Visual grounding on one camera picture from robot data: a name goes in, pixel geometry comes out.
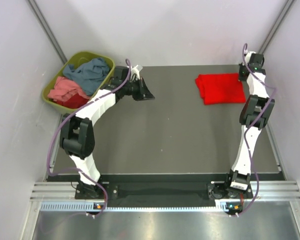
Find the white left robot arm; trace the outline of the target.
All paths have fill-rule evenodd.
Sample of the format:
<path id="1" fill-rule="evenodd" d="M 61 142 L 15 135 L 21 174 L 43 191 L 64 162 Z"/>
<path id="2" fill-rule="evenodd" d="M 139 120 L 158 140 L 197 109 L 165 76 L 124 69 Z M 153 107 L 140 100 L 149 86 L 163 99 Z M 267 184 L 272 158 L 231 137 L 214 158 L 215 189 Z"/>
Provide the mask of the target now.
<path id="1" fill-rule="evenodd" d="M 74 162 L 80 179 L 76 186 L 76 199 L 100 199 L 105 196 L 104 187 L 98 183 L 101 174 L 93 158 L 95 148 L 94 125 L 101 116 L 125 96 L 135 101 L 153 100 L 140 75 L 143 67 L 117 66 L 113 76 L 74 115 L 65 114 L 65 124 L 60 130 L 59 145 Z"/>

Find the bright red t-shirt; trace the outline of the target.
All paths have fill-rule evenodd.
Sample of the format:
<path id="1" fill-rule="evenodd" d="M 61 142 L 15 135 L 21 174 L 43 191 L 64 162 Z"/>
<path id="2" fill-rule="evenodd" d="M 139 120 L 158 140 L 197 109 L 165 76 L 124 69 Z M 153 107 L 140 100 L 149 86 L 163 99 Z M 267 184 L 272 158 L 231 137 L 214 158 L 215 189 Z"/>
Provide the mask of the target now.
<path id="1" fill-rule="evenodd" d="M 244 104 L 246 97 L 238 73 L 199 74 L 195 79 L 205 105 Z"/>

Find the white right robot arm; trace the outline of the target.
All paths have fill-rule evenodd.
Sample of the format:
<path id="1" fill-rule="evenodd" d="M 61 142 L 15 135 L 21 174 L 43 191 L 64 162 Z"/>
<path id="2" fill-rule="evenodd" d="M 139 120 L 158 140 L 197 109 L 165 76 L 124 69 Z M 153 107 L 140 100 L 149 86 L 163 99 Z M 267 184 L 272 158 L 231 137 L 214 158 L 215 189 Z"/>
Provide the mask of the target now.
<path id="1" fill-rule="evenodd" d="M 239 116 L 241 139 L 237 156 L 223 185 L 223 192 L 229 198 L 248 191 L 255 146 L 275 105 L 274 96 L 267 93 L 271 87 L 266 85 L 264 60 L 263 54 L 243 48 L 238 80 L 247 83 L 249 96 Z"/>

